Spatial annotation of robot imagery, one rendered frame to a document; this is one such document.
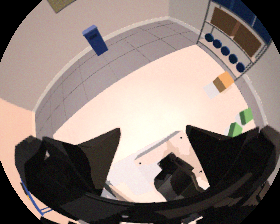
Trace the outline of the green rectangular block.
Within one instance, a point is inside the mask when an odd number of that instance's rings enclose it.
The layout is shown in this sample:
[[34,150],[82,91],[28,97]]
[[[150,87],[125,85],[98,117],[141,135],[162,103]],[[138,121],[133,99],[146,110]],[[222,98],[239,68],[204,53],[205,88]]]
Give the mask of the green rectangular block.
[[242,112],[238,112],[238,115],[240,115],[241,125],[248,124],[249,121],[253,120],[252,109],[250,108],[242,109]]
[[238,125],[238,123],[230,123],[229,125],[229,132],[228,132],[228,137],[230,136],[240,136],[242,133],[242,127]]

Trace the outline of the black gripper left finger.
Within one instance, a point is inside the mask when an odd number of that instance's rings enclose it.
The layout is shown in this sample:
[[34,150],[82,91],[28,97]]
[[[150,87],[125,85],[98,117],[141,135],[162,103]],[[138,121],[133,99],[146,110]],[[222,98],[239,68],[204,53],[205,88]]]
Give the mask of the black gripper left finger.
[[120,139],[120,127],[76,145],[54,140],[52,137],[42,137],[48,155],[71,165],[80,180],[97,196],[101,196]]

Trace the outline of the brown rectangular block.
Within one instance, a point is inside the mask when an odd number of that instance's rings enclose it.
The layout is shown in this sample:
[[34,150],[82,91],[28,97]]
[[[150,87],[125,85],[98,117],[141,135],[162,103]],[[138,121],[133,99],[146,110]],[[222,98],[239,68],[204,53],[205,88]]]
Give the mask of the brown rectangular block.
[[218,92],[224,92],[224,89],[229,88],[229,85],[234,83],[232,77],[230,77],[228,71],[222,72],[220,76],[217,76],[216,79],[212,81]]

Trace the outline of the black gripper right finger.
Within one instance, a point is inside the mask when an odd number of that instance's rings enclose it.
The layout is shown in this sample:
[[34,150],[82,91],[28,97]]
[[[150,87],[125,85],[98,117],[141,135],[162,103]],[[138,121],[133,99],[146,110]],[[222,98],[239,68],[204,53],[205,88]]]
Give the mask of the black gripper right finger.
[[212,188],[224,183],[226,173],[232,169],[234,161],[240,156],[244,144],[250,143],[257,137],[260,128],[254,127],[249,131],[242,132],[240,136],[218,135],[195,125],[187,125],[188,141],[195,151],[197,159],[200,161],[201,168],[207,176],[208,184]]

